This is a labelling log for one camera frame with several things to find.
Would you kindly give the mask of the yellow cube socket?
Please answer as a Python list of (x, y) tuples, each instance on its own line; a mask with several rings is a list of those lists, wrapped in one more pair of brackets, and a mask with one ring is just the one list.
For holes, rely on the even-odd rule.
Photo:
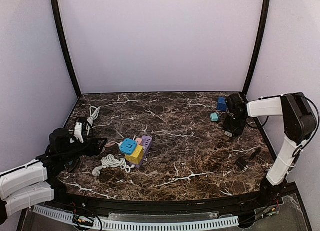
[(125, 155), (125, 158), (128, 162), (139, 165), (144, 157), (144, 147), (141, 145), (138, 145), (134, 152), (131, 155)]

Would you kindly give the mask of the light blue charger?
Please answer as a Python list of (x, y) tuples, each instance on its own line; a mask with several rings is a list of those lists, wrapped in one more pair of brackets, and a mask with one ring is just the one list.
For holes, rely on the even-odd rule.
[(233, 134), (231, 132), (225, 131), (224, 134), (230, 138), (233, 137)]

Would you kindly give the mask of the black front aluminium rail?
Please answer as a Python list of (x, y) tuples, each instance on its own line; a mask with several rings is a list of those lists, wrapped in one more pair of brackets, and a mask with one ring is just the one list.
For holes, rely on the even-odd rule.
[(185, 215), (207, 212), (220, 214), (246, 215), (253, 210), (262, 208), (256, 197), (258, 192), (241, 194), (229, 197), (185, 200), (185, 201), (127, 201), (95, 198), (68, 193), (66, 202), (50, 201), (45, 204), (49, 207), (72, 211), (81, 208), (88, 209), (96, 215), (108, 216), (114, 214), (131, 215)]

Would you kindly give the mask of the black frame post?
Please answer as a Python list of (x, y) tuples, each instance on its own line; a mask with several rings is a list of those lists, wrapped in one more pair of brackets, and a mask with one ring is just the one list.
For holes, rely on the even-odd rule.
[(248, 68), (248, 72), (246, 75), (246, 79), (243, 85), (242, 89), (242, 94), (246, 97), (248, 95), (248, 92), (250, 90), (250, 86), (254, 77), (255, 69), (257, 66), (263, 38), (264, 38), (264, 33), (267, 25), (267, 19), (268, 19), (268, 13), (269, 13), (269, 8), (270, 8), (270, 1), (271, 0), (263, 0), (262, 1), (262, 7), (261, 7), (261, 14), (259, 18), (259, 24), (258, 24), (258, 29), (257, 29), (257, 34), (256, 34), (256, 39), (253, 47), (253, 52)]
[(62, 15), (60, 12), (59, 1), (50, 0), (50, 2), (51, 2), (51, 8), (52, 8), (52, 13), (54, 17), (55, 27), (56, 27), (60, 47), (62, 50), (63, 58), (67, 67), (68, 75), (70, 77), (76, 97), (77, 99), (80, 99), (82, 97), (82, 92), (81, 92), (78, 79), (76, 77), (76, 72), (72, 63), (69, 47), (67, 44), (67, 39), (66, 39), (66, 35), (63, 27)]

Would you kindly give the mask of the purple power strip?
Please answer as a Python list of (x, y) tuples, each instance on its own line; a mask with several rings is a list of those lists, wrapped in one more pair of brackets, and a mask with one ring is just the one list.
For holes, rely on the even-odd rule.
[(152, 144), (153, 144), (153, 138), (151, 136), (146, 136), (146, 135), (142, 136), (142, 146), (144, 147), (144, 155), (140, 163), (134, 165), (136, 169), (139, 169), (142, 166), (148, 152), (150, 151)]

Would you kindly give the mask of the teal small charger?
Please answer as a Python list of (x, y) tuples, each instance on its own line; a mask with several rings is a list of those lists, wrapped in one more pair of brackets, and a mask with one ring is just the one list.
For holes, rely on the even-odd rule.
[(211, 113), (210, 114), (210, 120), (212, 122), (219, 122), (220, 121), (220, 115), (218, 113)]

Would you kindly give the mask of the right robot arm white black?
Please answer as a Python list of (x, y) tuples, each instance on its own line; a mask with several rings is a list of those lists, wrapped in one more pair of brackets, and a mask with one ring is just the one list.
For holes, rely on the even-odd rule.
[(241, 136), (249, 118), (277, 117), (282, 122), (278, 125), (282, 145), (260, 183), (256, 199), (257, 203), (266, 206), (281, 195), (284, 181), (318, 132), (319, 109), (303, 92), (261, 97), (254, 101), (245, 101), (238, 94), (232, 94), (225, 103), (229, 114), (223, 122), (223, 129), (228, 136)]

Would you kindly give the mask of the left black frame post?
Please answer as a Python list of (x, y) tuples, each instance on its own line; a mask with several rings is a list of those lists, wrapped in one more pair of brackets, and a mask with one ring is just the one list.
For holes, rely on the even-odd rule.
[(82, 97), (82, 92), (81, 92), (78, 79), (76, 77), (76, 72), (72, 63), (69, 47), (67, 44), (67, 39), (66, 39), (66, 35), (63, 27), (62, 15), (60, 12), (59, 1), (50, 0), (50, 2), (51, 2), (51, 8), (52, 8), (52, 13), (54, 17), (55, 27), (56, 27), (60, 47), (62, 50), (63, 58), (67, 67), (68, 75), (70, 77), (76, 97), (77, 99), (80, 99)]

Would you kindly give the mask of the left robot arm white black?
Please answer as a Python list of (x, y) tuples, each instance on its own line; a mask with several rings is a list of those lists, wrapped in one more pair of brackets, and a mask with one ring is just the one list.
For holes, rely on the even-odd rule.
[(67, 187), (58, 175), (82, 156), (99, 156), (107, 142), (107, 138), (95, 137), (92, 125), (84, 117), (77, 119), (73, 131), (54, 130), (44, 154), (1, 172), (0, 222), (3, 224), (13, 214), (41, 203), (64, 202)]

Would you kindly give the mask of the dark blue cube socket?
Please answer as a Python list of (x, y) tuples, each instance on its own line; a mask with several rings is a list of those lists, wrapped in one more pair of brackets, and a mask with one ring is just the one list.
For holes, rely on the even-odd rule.
[(226, 112), (228, 107), (226, 103), (226, 99), (224, 97), (219, 97), (217, 102), (217, 108), (218, 111)]

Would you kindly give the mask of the right black frame post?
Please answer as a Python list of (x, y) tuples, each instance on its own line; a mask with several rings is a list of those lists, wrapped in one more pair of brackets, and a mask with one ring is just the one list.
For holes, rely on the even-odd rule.
[(253, 52), (248, 68), (248, 72), (246, 75), (246, 79), (243, 85), (242, 89), (242, 94), (246, 97), (248, 95), (248, 92), (250, 90), (250, 86), (254, 77), (255, 69), (257, 66), (263, 38), (264, 38), (264, 33), (267, 25), (267, 19), (268, 19), (268, 13), (269, 13), (269, 8), (270, 8), (270, 1), (271, 0), (263, 0), (262, 1), (262, 7), (261, 7), (261, 14), (259, 18), (259, 24), (258, 24), (258, 29), (257, 29), (257, 34), (256, 34), (256, 39), (253, 47)]

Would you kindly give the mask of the black plug adapter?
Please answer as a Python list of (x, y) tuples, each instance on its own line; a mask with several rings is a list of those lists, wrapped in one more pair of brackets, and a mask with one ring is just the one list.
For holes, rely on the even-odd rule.
[(246, 172), (249, 169), (248, 162), (243, 157), (239, 157), (235, 161), (235, 165), (238, 166), (242, 172)]

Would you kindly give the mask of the pink charger plug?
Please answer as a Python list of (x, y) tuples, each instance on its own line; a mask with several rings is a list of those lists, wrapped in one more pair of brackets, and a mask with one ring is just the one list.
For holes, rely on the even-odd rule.
[(136, 138), (135, 141), (137, 142), (138, 146), (142, 146), (143, 145), (143, 140), (141, 138)]

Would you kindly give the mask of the blue adapter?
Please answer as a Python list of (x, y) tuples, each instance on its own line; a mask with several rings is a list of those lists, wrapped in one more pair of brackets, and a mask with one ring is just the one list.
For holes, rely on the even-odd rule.
[(137, 146), (138, 146), (138, 143), (135, 140), (126, 138), (120, 145), (119, 150), (121, 153), (130, 156), (134, 153)]

